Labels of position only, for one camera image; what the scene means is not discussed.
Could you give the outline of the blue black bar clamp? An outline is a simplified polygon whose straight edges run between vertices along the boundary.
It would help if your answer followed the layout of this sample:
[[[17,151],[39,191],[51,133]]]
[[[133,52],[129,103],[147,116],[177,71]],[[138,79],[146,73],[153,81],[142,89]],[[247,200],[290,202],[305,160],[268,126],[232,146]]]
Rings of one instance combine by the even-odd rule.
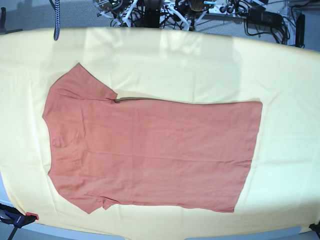
[[[2,203],[0,204],[0,222],[7,225],[13,225],[13,230],[11,231],[8,240],[13,239],[18,229],[34,223],[37,220],[39,220],[39,216],[35,213],[26,212],[25,214],[22,214],[14,207]]]

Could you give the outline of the white power strip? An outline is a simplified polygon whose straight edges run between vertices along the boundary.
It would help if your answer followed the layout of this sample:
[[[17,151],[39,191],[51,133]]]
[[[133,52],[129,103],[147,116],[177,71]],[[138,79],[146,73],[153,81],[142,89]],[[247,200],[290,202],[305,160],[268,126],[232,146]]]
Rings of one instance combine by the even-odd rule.
[[[201,11],[194,11],[188,5],[179,5],[175,7],[173,3],[165,3],[162,7],[164,10],[168,10],[170,14],[173,14],[177,17],[185,18],[187,15],[199,14],[202,15],[210,14],[210,15],[219,15],[219,16],[230,16],[230,17],[241,17],[240,14],[245,14],[246,9],[236,11],[236,8],[233,5],[217,5],[217,4],[209,4],[204,6]]]

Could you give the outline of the black clamp right corner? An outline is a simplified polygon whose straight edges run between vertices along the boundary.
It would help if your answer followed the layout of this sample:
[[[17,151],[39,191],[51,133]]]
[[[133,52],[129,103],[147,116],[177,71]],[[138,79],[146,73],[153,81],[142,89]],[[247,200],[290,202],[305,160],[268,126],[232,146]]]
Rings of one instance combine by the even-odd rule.
[[[313,223],[309,225],[309,228],[316,233],[318,238],[320,239],[320,223]]]

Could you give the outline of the salmon pink T-shirt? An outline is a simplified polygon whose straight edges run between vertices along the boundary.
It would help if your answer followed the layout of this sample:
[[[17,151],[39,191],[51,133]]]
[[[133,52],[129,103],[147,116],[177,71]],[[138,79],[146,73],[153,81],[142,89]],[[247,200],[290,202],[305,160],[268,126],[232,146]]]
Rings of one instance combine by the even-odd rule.
[[[80,64],[49,89],[57,192],[86,213],[119,205],[232,213],[251,168],[263,105],[117,100]]]

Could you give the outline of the black power adapter box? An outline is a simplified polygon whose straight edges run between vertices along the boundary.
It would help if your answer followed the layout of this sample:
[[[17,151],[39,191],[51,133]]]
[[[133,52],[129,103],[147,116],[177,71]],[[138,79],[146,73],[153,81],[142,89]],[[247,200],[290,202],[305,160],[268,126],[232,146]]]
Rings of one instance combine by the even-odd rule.
[[[246,19],[251,24],[270,28],[280,28],[283,22],[283,17],[278,13],[254,8],[249,9]]]

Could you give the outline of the black stand post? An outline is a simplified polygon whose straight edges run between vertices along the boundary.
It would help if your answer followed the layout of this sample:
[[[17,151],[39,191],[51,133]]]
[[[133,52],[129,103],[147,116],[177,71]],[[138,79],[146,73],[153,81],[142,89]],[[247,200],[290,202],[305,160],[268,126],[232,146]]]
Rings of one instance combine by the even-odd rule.
[[[161,0],[144,0],[143,26],[145,28],[159,28]]]

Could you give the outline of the black upright device right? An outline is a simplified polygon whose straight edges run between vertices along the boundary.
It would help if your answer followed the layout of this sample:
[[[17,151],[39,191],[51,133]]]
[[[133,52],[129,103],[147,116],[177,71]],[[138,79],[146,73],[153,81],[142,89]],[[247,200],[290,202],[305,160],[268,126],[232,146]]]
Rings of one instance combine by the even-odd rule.
[[[300,14],[295,24],[295,47],[302,48],[305,46],[305,22],[305,15]]]

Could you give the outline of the yellow table cloth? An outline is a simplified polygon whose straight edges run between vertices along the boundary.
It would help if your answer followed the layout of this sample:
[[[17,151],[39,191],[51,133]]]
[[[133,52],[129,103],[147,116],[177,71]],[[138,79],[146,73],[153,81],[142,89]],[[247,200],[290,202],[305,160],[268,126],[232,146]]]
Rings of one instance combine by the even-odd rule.
[[[252,167],[234,213],[113,206],[87,214],[48,176],[43,120],[51,85],[81,64],[120,98],[185,103],[261,101]],[[10,202],[43,225],[184,240],[251,234],[320,219],[320,54],[241,37],[145,28],[52,29],[0,37],[0,173]]]

